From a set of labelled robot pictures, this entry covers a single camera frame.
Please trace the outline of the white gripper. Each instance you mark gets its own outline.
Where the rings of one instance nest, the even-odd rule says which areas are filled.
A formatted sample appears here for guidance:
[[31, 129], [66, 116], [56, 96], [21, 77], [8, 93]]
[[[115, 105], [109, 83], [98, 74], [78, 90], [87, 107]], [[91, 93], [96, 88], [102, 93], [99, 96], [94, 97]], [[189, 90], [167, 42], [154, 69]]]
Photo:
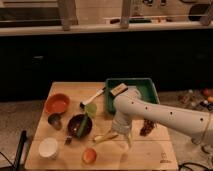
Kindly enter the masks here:
[[119, 134], [125, 135], [128, 148], [132, 147], [131, 118], [126, 115], [115, 115], [112, 121], [112, 129]]

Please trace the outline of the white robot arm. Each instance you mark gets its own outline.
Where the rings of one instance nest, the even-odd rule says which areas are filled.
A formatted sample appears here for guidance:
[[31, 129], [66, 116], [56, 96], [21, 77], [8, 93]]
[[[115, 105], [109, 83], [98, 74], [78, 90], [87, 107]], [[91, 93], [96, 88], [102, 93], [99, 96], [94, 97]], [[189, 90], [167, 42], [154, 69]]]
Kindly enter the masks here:
[[130, 133], [132, 119], [138, 116], [213, 146], [213, 114], [210, 112], [145, 102], [136, 88], [117, 95], [113, 104], [116, 113], [112, 121], [112, 129], [119, 134]]

